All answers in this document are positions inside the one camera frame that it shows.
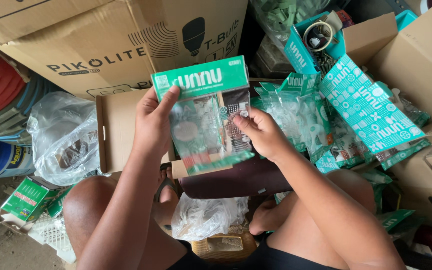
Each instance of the hand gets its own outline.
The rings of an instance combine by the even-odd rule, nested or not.
[[[154,86],[136,105],[136,131],[133,150],[139,155],[161,159],[170,147],[170,111],[178,100],[180,89],[172,86],[158,104]]]
[[[249,136],[259,154],[277,163],[296,151],[270,114],[251,107],[249,117],[253,121],[236,116],[233,123]]]

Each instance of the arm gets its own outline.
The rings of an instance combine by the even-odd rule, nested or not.
[[[351,269],[406,268],[380,222],[299,154],[269,114],[251,108],[251,118],[253,121],[237,117],[234,123],[261,155],[276,163]]]
[[[136,106],[131,154],[78,269],[137,268],[146,245],[159,165],[169,147],[169,113],[178,95],[179,88],[174,86],[158,105],[151,88]]]

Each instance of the leg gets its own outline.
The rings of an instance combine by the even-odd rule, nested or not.
[[[369,182],[359,174],[350,170],[339,169],[327,173],[326,176],[366,209],[371,212],[375,211],[373,189]],[[261,218],[253,219],[258,221],[253,225],[257,228],[255,231],[266,230],[264,226],[277,225],[277,222],[268,224],[269,218],[265,218],[274,215],[272,212],[288,213],[287,216],[277,219],[279,223],[281,223],[280,220],[285,219],[285,221],[267,238],[269,247],[325,266],[348,269],[345,261],[326,241],[304,204],[297,199],[297,194],[291,193],[281,201],[280,205],[273,209],[261,211]]]
[[[81,256],[89,237],[99,223],[111,200],[116,184],[117,182],[111,178],[94,176],[78,183],[65,198],[63,213],[66,231],[76,258]],[[160,198],[166,203],[171,200],[176,200],[177,203],[176,193],[169,187],[163,189]],[[167,220],[165,217],[161,218],[163,222]],[[146,246],[138,269],[167,269],[181,259],[186,252],[187,249],[179,241],[167,235],[151,218]]]

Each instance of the light bulb illustration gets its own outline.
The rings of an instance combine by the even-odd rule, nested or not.
[[[199,48],[205,39],[205,19],[198,17],[183,26],[183,43],[191,56],[199,53]]]

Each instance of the concrete floor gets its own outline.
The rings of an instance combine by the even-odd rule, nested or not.
[[[9,197],[4,193],[6,187],[18,187],[22,178],[0,178],[0,206]],[[49,245],[41,245],[27,235],[13,233],[0,224],[0,270],[70,270],[75,265],[68,265],[56,255],[56,250]]]

